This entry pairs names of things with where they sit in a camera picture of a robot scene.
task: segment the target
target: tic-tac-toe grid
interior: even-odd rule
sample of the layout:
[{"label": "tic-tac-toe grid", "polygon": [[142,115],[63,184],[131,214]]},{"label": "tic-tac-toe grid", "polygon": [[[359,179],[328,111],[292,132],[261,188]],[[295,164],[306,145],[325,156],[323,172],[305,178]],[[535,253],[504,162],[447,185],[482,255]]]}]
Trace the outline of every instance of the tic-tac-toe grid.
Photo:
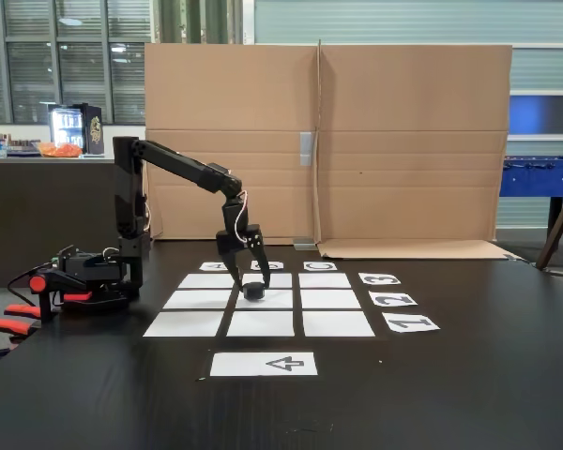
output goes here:
[{"label": "tic-tac-toe grid", "polygon": [[[145,336],[214,337],[219,333],[230,338],[278,338],[303,332],[306,338],[375,336],[346,274],[299,273],[297,279],[299,289],[293,291],[291,273],[273,273],[265,297],[248,301],[232,289],[234,282],[227,273],[188,274]],[[261,274],[245,274],[242,282],[251,281],[262,281]],[[295,293],[300,296],[297,309]],[[297,314],[301,320],[295,320]],[[227,329],[219,329],[222,323]],[[302,324],[302,330],[295,330],[295,324]]]}]

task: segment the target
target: printed arrow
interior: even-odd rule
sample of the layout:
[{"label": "printed arrow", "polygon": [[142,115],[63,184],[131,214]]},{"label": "printed arrow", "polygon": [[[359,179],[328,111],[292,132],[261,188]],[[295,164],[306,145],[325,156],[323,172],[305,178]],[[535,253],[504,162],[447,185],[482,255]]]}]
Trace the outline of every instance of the printed arrow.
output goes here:
[{"label": "printed arrow", "polygon": [[[278,363],[284,363],[285,366],[279,366]],[[273,368],[280,368],[281,370],[292,371],[292,367],[302,368],[304,367],[304,361],[292,361],[292,356],[286,356],[285,358],[278,359],[276,361],[269,361],[266,363],[268,366]]]},{"label": "printed arrow", "polygon": [[430,326],[431,323],[429,321],[426,321],[425,319],[421,319],[419,321],[388,321],[389,323],[394,323],[395,325],[400,326],[401,328],[408,328],[407,325],[405,325],[405,323],[417,323],[419,325],[428,325]]}]

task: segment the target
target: cable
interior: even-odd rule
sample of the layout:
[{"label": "cable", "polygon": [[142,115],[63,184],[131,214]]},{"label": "cable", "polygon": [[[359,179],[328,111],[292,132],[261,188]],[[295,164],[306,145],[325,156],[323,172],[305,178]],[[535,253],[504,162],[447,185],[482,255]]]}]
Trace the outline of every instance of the cable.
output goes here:
[{"label": "cable", "polygon": [[237,233],[237,223],[240,220],[240,217],[242,216],[242,213],[244,212],[248,204],[248,192],[243,190],[242,192],[239,193],[238,197],[241,196],[242,194],[244,194],[244,204],[242,204],[242,209],[240,209],[240,212],[236,217],[236,222],[234,223],[234,231],[236,232],[237,240],[246,244],[248,240],[243,237],[240,237],[240,235]]},{"label": "cable", "polygon": [[148,212],[148,223],[146,223],[146,226],[144,227],[145,232],[150,230],[150,220],[152,219],[152,213],[150,212],[150,206],[148,206],[148,203],[146,203],[146,211]]},{"label": "cable", "polygon": [[107,250],[114,250],[114,251],[116,251],[116,252],[119,251],[119,249],[118,249],[118,248],[115,248],[115,247],[107,247],[107,248],[105,248],[105,249],[102,251],[102,259],[104,259],[105,261],[106,261],[106,252],[107,252]]},{"label": "cable", "polygon": [[62,307],[62,306],[63,306],[62,303],[59,303],[59,304],[57,305],[57,304],[54,302],[54,300],[56,299],[56,294],[57,294],[57,291],[54,291],[54,292],[53,292],[53,307],[55,307],[55,308]]},{"label": "cable", "polygon": [[34,267],[33,269],[28,270],[27,272],[25,272],[24,274],[20,274],[19,276],[13,278],[11,281],[8,282],[7,284],[7,290],[12,293],[13,295],[19,297],[21,300],[23,300],[27,305],[34,307],[36,304],[34,304],[31,300],[29,300],[27,297],[25,297],[24,295],[21,295],[18,292],[13,291],[13,289],[11,288],[12,284],[16,281],[19,281],[21,278],[23,277],[28,277],[30,276],[33,272],[35,272],[38,269],[44,268],[44,267],[52,267],[52,262],[45,262],[44,264],[40,264],[36,267]]}]

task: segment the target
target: table leg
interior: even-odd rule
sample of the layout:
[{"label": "table leg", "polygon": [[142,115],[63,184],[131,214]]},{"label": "table leg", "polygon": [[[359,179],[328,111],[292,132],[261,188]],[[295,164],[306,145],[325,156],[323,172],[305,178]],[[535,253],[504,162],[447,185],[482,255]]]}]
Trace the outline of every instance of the table leg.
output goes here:
[{"label": "table leg", "polygon": [[561,239],[562,235],[563,235],[563,210],[561,211],[561,214],[559,214],[559,216],[556,218],[555,225],[553,226],[553,229],[551,230],[551,232],[548,235],[548,238],[546,239],[546,244],[544,244],[544,247],[540,252],[540,256],[536,261],[536,268],[540,270],[544,270],[548,266],[548,263],[551,261],[551,257],[555,253],[555,250],[559,244],[559,240]]},{"label": "table leg", "polygon": [[551,230],[555,226],[556,218],[561,214],[561,209],[563,209],[563,197],[551,197],[551,206],[548,210],[547,237],[551,234]]}]

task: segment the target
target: cardboard box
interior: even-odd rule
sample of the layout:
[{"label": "cardboard box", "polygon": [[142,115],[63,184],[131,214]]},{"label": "cardboard box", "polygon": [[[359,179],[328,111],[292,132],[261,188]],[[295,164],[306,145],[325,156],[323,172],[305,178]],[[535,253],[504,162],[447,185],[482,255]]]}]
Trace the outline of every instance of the cardboard box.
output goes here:
[{"label": "cardboard box", "polygon": [[[504,258],[484,241],[510,56],[508,46],[149,44],[146,138],[231,169],[251,222],[276,242],[312,237],[330,257]],[[160,238],[222,228],[221,195],[155,167],[148,180]]]}]

